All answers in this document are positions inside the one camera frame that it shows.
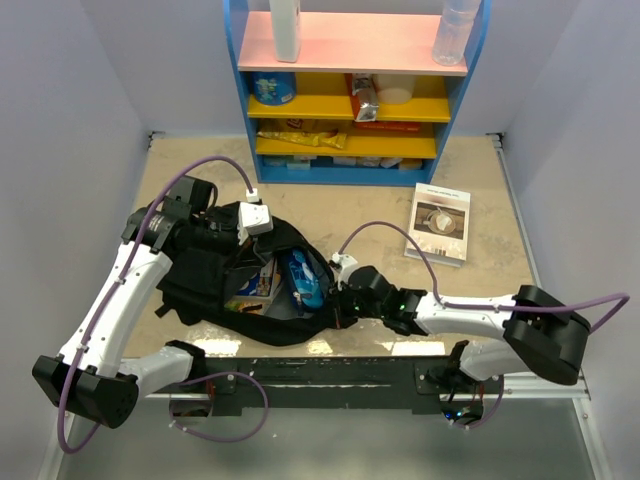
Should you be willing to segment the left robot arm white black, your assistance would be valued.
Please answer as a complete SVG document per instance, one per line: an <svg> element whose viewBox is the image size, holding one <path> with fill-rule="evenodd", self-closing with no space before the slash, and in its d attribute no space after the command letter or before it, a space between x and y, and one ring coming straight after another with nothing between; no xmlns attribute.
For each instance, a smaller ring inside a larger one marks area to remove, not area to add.
<svg viewBox="0 0 640 480"><path fill-rule="evenodd" d="M171 384L185 392L207 380L202 349L171 341L138 360L125 346L149 297L177 257L191 250L227 253L249 236L261 203L254 191L233 207L223 227L204 213L214 186L190 176L176 179L150 205L131 214L114 265L98 297L72 337L54 357L40 356L32 375L63 419L73 413L115 429L137 401Z"/></svg>

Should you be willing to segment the blue comic book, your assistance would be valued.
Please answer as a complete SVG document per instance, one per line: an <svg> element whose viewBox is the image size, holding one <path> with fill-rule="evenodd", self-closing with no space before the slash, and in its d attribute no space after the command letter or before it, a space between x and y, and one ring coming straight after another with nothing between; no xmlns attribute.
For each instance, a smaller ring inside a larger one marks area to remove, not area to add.
<svg viewBox="0 0 640 480"><path fill-rule="evenodd" d="M226 302L225 308L240 313L265 315L281 286L280 269L277 260L272 259Z"/></svg>

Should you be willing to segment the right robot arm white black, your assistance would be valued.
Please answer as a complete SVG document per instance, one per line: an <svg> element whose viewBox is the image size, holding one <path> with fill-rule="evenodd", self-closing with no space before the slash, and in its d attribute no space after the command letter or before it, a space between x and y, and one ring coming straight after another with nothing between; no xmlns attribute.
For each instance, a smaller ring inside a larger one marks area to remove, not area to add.
<svg viewBox="0 0 640 480"><path fill-rule="evenodd" d="M578 380L591 326L535 286L525 285L513 296L438 297L397 288L375 267L354 264L339 268L337 288L347 316L378 319L404 336L464 336L445 369L456 392L526 371L559 385Z"/></svg>

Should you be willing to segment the black backpack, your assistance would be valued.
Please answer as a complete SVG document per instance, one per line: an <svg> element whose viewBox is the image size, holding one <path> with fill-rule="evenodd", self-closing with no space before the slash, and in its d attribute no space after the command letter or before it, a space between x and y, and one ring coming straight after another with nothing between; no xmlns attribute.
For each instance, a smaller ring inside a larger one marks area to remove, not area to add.
<svg viewBox="0 0 640 480"><path fill-rule="evenodd" d="M302 344L343 316L328 261L289 222L239 240L240 205L191 206L175 201L155 211L145 231L172 261L157 288L157 317L209 322L263 344Z"/></svg>

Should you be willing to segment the blue zip pencil case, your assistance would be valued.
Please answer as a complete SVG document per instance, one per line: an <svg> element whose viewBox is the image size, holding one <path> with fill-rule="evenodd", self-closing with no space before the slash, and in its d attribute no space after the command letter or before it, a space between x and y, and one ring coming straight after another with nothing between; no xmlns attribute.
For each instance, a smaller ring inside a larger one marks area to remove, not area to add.
<svg viewBox="0 0 640 480"><path fill-rule="evenodd" d="M313 313L324 306L320 280L307 253L298 248L281 252L277 257L287 292L300 313Z"/></svg>

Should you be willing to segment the white coffee cover book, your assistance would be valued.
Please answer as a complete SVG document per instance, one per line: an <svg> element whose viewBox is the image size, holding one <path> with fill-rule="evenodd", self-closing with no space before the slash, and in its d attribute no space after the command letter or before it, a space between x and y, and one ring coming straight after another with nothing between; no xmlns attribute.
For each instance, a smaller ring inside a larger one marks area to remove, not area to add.
<svg viewBox="0 0 640 480"><path fill-rule="evenodd" d="M404 255L461 267L467 259L471 195L468 192L417 183Z"/></svg>

